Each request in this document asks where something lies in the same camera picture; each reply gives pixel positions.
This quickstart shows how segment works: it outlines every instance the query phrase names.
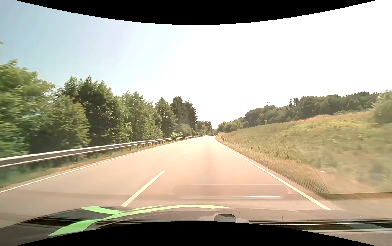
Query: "lane marking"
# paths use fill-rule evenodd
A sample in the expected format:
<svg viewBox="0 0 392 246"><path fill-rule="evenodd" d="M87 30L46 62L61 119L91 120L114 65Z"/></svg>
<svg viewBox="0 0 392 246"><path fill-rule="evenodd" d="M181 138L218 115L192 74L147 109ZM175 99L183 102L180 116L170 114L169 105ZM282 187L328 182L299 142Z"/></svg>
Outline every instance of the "lane marking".
<svg viewBox="0 0 392 246"><path fill-rule="evenodd" d="M226 149L230 150L232 153L242 157L243 159L247 160L249 163L251 163L252 165L258 167L259 169L261 169L262 171L266 172L267 174L269 174L270 176L276 178L279 182L287 185L288 187L290 187L291 189L293 189L294 191L296 191L297 193L300 193L303 197L309 199L310 201L312 201L313 203L315 203L316 205L320 206L323 209L326 210L331 210L329 207L325 206L324 204L322 204L321 202L319 202L318 200L310 197L309 195L307 195L306 193L300 191L299 189L297 189L296 187L292 186L291 184L287 183L286 181L278 178L277 176L273 175L272 173L270 173L269 171L265 170L264 168L260 167L259 165L253 163L252 161L248 160L247 158L243 157L241 154L238 154L236 151L232 150L231 148L227 147L226 145L223 145L221 142L218 141L218 143L220 143L222 146L224 146Z"/></svg>
<svg viewBox="0 0 392 246"><path fill-rule="evenodd" d="M70 171L67 171L67 172L59 173L59 174L56 174L56 175L53 175L53 176L50 176L50 177L46 177L46 178L43 178L43 179L40 179L40 180L36 180L36 181L30 182L30 183L23 184L23 185L20 185L20 186L12 187L12 188L9 188L7 190L2 190L2 191L0 191L0 193L7 192L9 190L14 190L16 188L24 187L24 186L29 185L29 184L33 184L33 183L40 182L40 181L43 181L43 180L46 180L46 179L50 179L50 178L53 178L53 177L57 177L57 176L60 176L60 175L63 175L63 174L67 174L67 173L74 172L74 171L77 171L77 170L81 170L81 169L84 169L84 168L87 168L87 167L92 167L92 166L99 165L99 164L102 164L102 163L105 163L105 162L108 162L108 161L117 160L117 159L129 156L129 155L138 154L138 153L141 153L141 152L144 152L144 151L156 149L156 148L163 147L163 146L166 146L166 144L165 145L160 145L160 146L157 146L157 147L153 147L153 148L149 148L149 149L146 149L146 150L138 151L138 152L135 152L135 153L132 153L132 154L126 154L126 155L123 155L123 156L119 156L119 157L116 157L116 158L113 158L113 159L109 159L109 160L102 161L102 162L99 162L99 163L96 163L96 164L84 166L84 167L81 167L81 168L78 168L78 169L74 169L74 170L70 170Z"/></svg>
<svg viewBox="0 0 392 246"><path fill-rule="evenodd" d="M157 178L159 178L163 173L165 172L165 170L163 170L162 172L158 173L153 179L151 179L147 184L145 184L143 187L141 187L141 189L139 189L137 192L135 192L135 194L133 194L131 197L129 197L129 199L127 199L127 201L125 203L123 203L122 205L120 205L121 207L126 207L128 206L135 198L137 198L137 196L139 194L141 194L147 187L149 187L149 185L151 185Z"/></svg>

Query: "guardrail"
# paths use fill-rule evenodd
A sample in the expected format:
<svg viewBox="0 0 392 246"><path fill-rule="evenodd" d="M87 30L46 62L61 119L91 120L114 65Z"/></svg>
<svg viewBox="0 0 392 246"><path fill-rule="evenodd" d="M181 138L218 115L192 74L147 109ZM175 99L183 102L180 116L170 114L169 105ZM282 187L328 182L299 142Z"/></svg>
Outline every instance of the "guardrail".
<svg viewBox="0 0 392 246"><path fill-rule="evenodd" d="M71 150L62 150L62 151L46 152L46 153L39 153L39 154L26 154L26 155L13 156L7 158L0 158L0 168L13 166L13 165L33 163L33 162L48 161L52 159L64 158L64 157L75 156L80 154L114 150L118 148L126 148L132 146L138 147L139 145L144 145L144 144L149 145L153 143L171 142L171 141L188 139L193 137L196 136L164 138L164 139L155 139L155 140L130 142L130 143L117 143L117 144L104 145L104 146L78 148L78 149L71 149Z"/></svg>

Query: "grassy slope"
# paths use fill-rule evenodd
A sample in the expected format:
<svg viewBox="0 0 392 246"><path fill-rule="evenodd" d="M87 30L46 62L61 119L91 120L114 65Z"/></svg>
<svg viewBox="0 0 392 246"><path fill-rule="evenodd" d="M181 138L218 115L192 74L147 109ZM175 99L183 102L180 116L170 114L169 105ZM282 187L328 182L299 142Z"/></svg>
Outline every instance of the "grassy slope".
<svg viewBox="0 0 392 246"><path fill-rule="evenodd" d="M379 126L369 112L319 115L220 133L219 137L315 192L392 191L392 123Z"/></svg>

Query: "green object on dashboard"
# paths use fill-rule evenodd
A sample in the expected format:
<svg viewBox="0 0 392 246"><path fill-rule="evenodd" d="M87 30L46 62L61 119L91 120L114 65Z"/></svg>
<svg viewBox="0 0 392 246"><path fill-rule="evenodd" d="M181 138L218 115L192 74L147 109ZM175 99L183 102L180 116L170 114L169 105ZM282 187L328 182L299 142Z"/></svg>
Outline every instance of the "green object on dashboard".
<svg viewBox="0 0 392 246"><path fill-rule="evenodd" d="M227 208L227 207L214 206L214 205L190 204L190 205L167 206L167 207L160 207L160 208L158 208L158 206L150 206L150 207L143 207L143 208L134 208L129 211L113 210L113 209L108 209L108 208L101 208L99 206L83 207L81 209L104 213L104 214L109 214L111 216L108 216L103 219L92 219L92 220L79 221L79 222L73 223L71 225L64 226L64 227L58 229L56 232L51 233L48 236L56 236L56 235L62 235L62 234L67 234L67 233L73 233L73 232L82 232L95 222L120 218L120 217L124 217L124 216L129 216L129 215L137 215L137 214L142 214L142 213L149 213L149 212L161 211L161 210L166 210L166 209L173 209L173 208L216 209L216 208Z"/></svg>

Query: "asphalt road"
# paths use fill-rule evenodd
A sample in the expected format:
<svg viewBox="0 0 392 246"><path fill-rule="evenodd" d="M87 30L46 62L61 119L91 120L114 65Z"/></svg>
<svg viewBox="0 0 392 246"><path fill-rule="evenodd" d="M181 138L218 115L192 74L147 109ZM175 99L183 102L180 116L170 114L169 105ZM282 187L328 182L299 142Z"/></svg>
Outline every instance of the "asphalt road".
<svg viewBox="0 0 392 246"><path fill-rule="evenodd" d="M171 198L180 185L284 185L295 199L183 200ZM38 216L85 206L209 204L254 206L282 210L341 210L310 191L249 161L214 136L192 138L26 182L0 191L0 228ZM218 186L231 196L230 186Z"/></svg>

